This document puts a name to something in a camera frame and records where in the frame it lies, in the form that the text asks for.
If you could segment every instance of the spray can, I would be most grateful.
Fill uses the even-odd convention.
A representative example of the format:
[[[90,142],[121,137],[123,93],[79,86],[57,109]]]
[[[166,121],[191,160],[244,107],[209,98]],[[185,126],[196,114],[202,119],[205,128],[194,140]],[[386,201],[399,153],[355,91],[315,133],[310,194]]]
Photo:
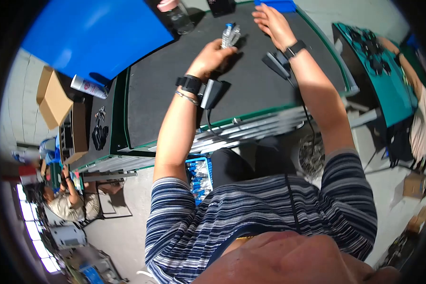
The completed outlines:
[[[77,75],[74,75],[74,78],[71,81],[71,88],[87,94],[91,94],[92,96],[95,96],[100,99],[107,98],[107,94],[109,92],[106,87],[85,80],[84,78]]]

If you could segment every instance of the wrist strap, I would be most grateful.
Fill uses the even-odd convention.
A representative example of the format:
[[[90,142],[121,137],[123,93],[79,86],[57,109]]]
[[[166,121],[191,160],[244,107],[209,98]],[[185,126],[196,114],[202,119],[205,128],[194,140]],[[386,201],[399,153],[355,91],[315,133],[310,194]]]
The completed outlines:
[[[306,44],[302,40],[299,40],[294,45],[288,47],[284,52],[284,55],[287,59],[292,58],[303,48],[306,48]]]
[[[401,55],[402,53],[399,51],[397,54],[396,54],[396,56],[394,57],[394,62],[396,62],[396,64],[399,66],[399,67],[401,67],[401,60],[400,60],[400,55]]]
[[[202,86],[202,81],[197,77],[186,75],[184,77],[178,77],[175,85],[182,86],[183,91],[198,94]]]

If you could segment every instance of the black workbench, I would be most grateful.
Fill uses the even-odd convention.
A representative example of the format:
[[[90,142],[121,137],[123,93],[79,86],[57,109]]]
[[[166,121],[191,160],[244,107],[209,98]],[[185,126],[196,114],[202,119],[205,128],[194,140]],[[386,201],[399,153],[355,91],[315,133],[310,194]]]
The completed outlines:
[[[114,104],[114,95],[115,95],[115,85],[117,83],[117,79],[115,78],[112,82],[112,87],[110,88],[111,91],[109,92],[106,99],[100,99],[100,98],[93,98],[92,103],[92,111],[91,111],[91,117],[90,117],[90,126],[86,128],[87,131],[87,140],[89,151],[80,157],[78,160],[72,162],[69,167],[71,169],[77,169],[79,167],[82,167],[86,164],[89,164],[97,159],[106,157],[109,155],[109,148],[110,148],[110,138],[111,138],[111,126],[112,126],[112,107]],[[95,114],[98,112],[98,110],[104,107],[104,110],[106,111],[106,115],[104,116],[104,121],[101,121],[100,125],[102,127],[107,126],[109,128],[109,134],[106,137],[106,144],[104,147],[97,151],[95,149],[95,145],[93,144],[93,138],[92,138],[92,132],[93,129],[96,126],[96,119]]]
[[[254,23],[253,3],[237,5],[234,14],[213,18],[207,13],[195,30],[164,48],[148,55],[130,68],[128,92],[128,135],[131,148],[153,142],[175,91],[175,80],[206,43],[220,38],[225,24],[240,25],[246,44],[241,59],[219,77],[232,84],[211,113],[211,121],[293,104],[295,91],[262,61],[276,51],[271,39]],[[345,91],[341,69],[322,39],[298,13],[284,15],[296,38],[303,40],[312,57],[338,91]]]

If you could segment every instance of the beige shirt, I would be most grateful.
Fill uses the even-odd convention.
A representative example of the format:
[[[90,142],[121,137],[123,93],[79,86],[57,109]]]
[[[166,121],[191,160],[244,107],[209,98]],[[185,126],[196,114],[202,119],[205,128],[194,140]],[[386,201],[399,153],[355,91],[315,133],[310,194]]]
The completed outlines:
[[[82,210],[83,197],[80,196],[80,201],[72,205],[69,201],[69,193],[58,194],[51,203],[48,204],[49,208],[58,217],[71,221],[77,222],[84,220],[84,213]],[[85,200],[85,210],[87,213],[87,219],[94,219],[99,213],[99,200],[96,194],[87,194]]]
[[[426,156],[426,88],[424,86],[418,102],[418,109],[413,116],[410,147],[417,162]]]

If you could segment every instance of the hand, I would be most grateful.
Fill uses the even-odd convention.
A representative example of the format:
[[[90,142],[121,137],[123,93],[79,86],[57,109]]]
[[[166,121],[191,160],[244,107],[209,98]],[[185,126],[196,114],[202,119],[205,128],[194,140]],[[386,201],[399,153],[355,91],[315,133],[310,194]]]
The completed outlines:
[[[68,170],[68,166],[67,165],[64,165],[63,166],[63,169],[62,169],[62,174],[63,174],[63,177],[70,177],[69,176],[69,170]]]
[[[394,54],[397,54],[399,52],[399,49],[389,39],[381,36],[378,36],[377,38],[382,44],[382,46],[388,51],[391,51]]]
[[[222,39],[216,39],[208,43],[194,59],[186,75],[192,75],[200,79],[208,78],[213,70],[219,67],[228,56],[238,50],[234,46],[221,49],[221,43]]]
[[[262,3],[261,6],[256,6],[256,10],[257,12],[253,12],[254,22],[271,37],[277,49],[284,52],[297,42],[286,18],[275,8]]]

